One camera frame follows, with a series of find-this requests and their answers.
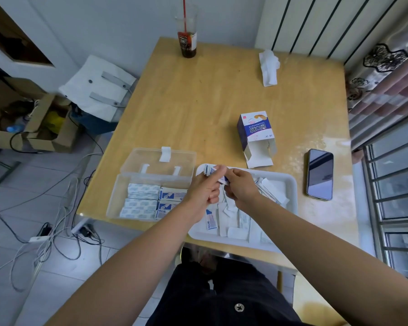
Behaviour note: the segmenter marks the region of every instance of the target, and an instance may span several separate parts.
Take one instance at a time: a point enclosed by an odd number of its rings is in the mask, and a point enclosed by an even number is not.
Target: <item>dark clothing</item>
[[[208,280],[212,279],[214,290]],[[251,264],[221,258],[211,276],[178,265],[147,325],[305,325]]]

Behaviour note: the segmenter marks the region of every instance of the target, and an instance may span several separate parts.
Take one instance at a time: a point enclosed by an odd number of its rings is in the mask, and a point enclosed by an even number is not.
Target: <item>plastic cup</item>
[[[197,54],[197,15],[197,6],[190,3],[186,3],[186,17],[183,4],[174,9],[181,54],[186,58]]]

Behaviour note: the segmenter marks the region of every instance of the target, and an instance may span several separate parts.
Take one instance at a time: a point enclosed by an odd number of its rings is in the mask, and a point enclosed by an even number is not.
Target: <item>container lid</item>
[[[192,178],[194,174],[195,161],[197,158],[196,152],[171,150],[170,148],[148,149],[135,148],[131,151],[127,160],[122,165],[121,173],[146,173],[157,175],[176,175]]]

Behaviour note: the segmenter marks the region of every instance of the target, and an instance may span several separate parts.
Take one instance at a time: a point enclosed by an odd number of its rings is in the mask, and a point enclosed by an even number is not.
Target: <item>black gap line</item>
[[[304,28],[304,25],[305,25],[305,22],[307,21],[308,16],[310,15],[310,11],[311,11],[311,9],[313,8],[314,2],[316,2],[316,0],[313,0],[313,1],[311,2],[311,4],[310,4],[310,8],[308,9],[307,14],[305,15],[304,21],[302,22],[301,28],[299,29],[299,32],[298,32],[298,35],[296,36],[296,39],[294,39],[294,43],[293,43],[293,45],[291,46],[290,54],[291,54],[291,52],[293,51],[294,45],[295,45],[296,42],[298,41],[299,35],[301,35],[302,29]]]
[[[366,36],[364,37],[363,40],[361,40],[361,42],[358,44],[358,46],[354,49],[354,51],[349,55],[348,59],[344,62],[343,65],[346,65],[346,63],[348,62],[348,60],[355,54],[355,52],[358,50],[358,48],[363,44],[363,42],[367,39],[367,37],[370,35],[370,33],[372,33],[372,31],[375,29],[375,27],[379,24],[379,22],[382,20],[382,18],[384,18],[384,16],[389,12],[389,10],[392,8],[392,6],[394,6],[394,4],[396,3],[397,0],[394,0],[389,7],[387,8],[387,10],[384,11],[384,13],[381,15],[381,17],[378,19],[378,21],[375,23],[375,25],[373,25],[373,27],[370,29],[370,31],[366,34]]]
[[[337,49],[338,45],[341,43],[341,41],[343,40],[343,38],[345,37],[346,33],[349,31],[349,29],[351,28],[351,26],[353,25],[353,23],[357,20],[358,16],[360,15],[361,11],[363,11],[364,7],[366,6],[366,4],[369,2],[369,0],[365,0],[363,5],[360,7],[360,9],[358,10],[357,14],[354,16],[354,18],[352,18],[351,22],[349,23],[348,27],[346,27],[345,31],[343,32],[342,36],[340,37],[340,39],[338,39],[337,43],[335,44],[334,48],[332,48],[331,52],[329,53],[328,57],[326,59],[329,59],[332,55],[332,53],[334,52],[334,50]]]
[[[284,9],[284,13],[283,13],[283,18],[281,18],[280,26],[278,27],[277,35],[275,35],[274,44],[272,45],[272,51],[273,51],[273,49],[275,47],[275,42],[277,42],[278,35],[280,34],[280,31],[281,31],[281,27],[283,26],[283,21],[284,21],[284,18],[285,18],[285,14],[287,13],[287,9],[288,9],[289,4],[290,4],[290,0],[287,0],[286,9]]]
[[[332,12],[331,12],[331,15],[329,15],[328,20],[327,20],[326,23],[325,23],[325,26],[322,28],[322,30],[321,30],[319,36],[318,36],[317,39],[316,39],[316,42],[313,44],[313,47],[311,48],[310,53],[308,53],[309,56],[311,55],[311,53],[313,52],[314,48],[316,47],[316,44],[319,42],[319,39],[321,38],[323,32],[325,31],[326,27],[328,26],[329,21],[331,20],[332,16],[334,15],[335,11],[337,10],[338,5],[340,4],[341,1],[342,1],[342,0],[338,0],[337,4],[335,5],[334,9],[333,9]]]

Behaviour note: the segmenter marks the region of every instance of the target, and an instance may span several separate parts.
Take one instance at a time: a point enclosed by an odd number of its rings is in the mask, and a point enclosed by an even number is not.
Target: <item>hand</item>
[[[199,222],[205,213],[207,206],[210,203],[217,203],[219,201],[219,187],[218,179],[224,176],[227,171],[226,166],[215,166],[217,169],[212,175],[207,177],[204,173],[196,175],[192,179],[187,194],[183,199],[182,204],[189,206],[191,216],[195,222]]]
[[[230,181],[230,185],[224,187],[225,193],[234,199],[239,209],[245,211],[256,197],[261,196],[251,173],[231,168],[226,171],[225,177]]]

